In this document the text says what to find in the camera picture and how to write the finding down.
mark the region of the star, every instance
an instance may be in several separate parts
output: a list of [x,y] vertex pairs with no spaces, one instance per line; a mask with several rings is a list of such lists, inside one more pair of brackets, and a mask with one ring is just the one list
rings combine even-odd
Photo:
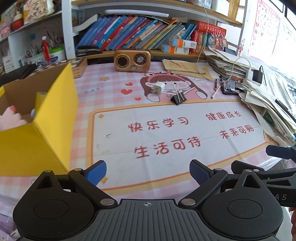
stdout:
[[106,81],[106,80],[109,80],[110,78],[109,77],[101,77],[101,81]]

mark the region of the pencil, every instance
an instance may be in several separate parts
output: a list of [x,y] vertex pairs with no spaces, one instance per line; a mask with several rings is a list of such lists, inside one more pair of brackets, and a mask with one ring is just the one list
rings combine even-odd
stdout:
[[215,91],[215,93],[213,94],[213,96],[211,97],[211,99],[213,99],[215,97],[215,95],[217,94],[217,92],[220,90],[221,85],[218,87],[218,89]]

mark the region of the hand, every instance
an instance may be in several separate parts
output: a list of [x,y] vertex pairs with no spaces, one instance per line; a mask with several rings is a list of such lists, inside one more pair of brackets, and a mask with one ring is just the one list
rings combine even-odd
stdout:
[[296,237],[295,236],[296,235],[296,226],[295,226],[296,225],[296,212],[295,212],[295,210],[296,210],[296,207],[290,207],[289,208],[289,211],[293,212],[292,218],[291,218],[291,223],[293,224],[292,230],[291,230],[291,234],[293,236],[293,241],[295,240],[295,237]]

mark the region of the white charger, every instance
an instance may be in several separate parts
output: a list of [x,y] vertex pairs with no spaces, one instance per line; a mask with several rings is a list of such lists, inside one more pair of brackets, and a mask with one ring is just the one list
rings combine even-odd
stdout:
[[165,89],[165,83],[164,82],[156,82],[153,86],[153,93],[156,95],[160,95],[161,92],[163,92]]

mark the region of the white shelf board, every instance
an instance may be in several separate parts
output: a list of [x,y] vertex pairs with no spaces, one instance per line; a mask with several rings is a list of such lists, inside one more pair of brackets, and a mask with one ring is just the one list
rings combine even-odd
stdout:
[[20,31],[24,31],[24,30],[27,30],[29,28],[32,28],[42,22],[45,22],[45,21],[49,21],[49,20],[52,20],[52,19],[55,19],[55,18],[58,18],[58,17],[61,17],[62,16],[62,11],[58,11],[58,12],[55,12],[49,16],[46,16],[44,18],[40,18],[40,19],[37,19],[36,21],[34,22],[30,22],[22,27],[20,27],[19,29],[11,32],[10,34],[6,35],[4,38],[0,39],[0,43],[4,40],[6,40],[8,38],[8,36],[11,36],[11,35],[14,35],[15,33],[18,33]]
[[[191,4],[188,4],[188,6],[186,6],[186,7],[185,6],[176,6],[176,5],[171,6],[171,5],[168,5],[165,3],[161,3],[161,1],[159,3],[148,2],[148,1],[147,2],[145,2],[145,1],[143,1],[143,2],[134,2],[134,1],[132,1],[132,2],[128,2],[128,1],[104,2],[104,3],[94,3],[94,4],[83,5],[83,6],[79,6],[79,7],[72,6],[72,8],[75,7],[75,9],[82,10],[82,9],[89,9],[89,8],[96,8],[96,7],[108,7],[108,6],[116,6],[117,9],[120,9],[120,6],[145,6],[145,7],[154,7],[155,9],[166,8],[166,9],[173,9],[173,10],[178,10],[178,11],[187,12],[187,13],[196,14],[196,15],[206,17],[206,13],[205,13],[204,9],[202,9],[201,11],[194,9],[191,7]],[[216,20],[221,23],[229,24],[229,25],[236,26],[239,28],[242,27],[241,25],[228,22],[222,18],[211,15],[209,13],[208,13],[208,17],[209,17],[209,19],[213,19],[213,20]]]

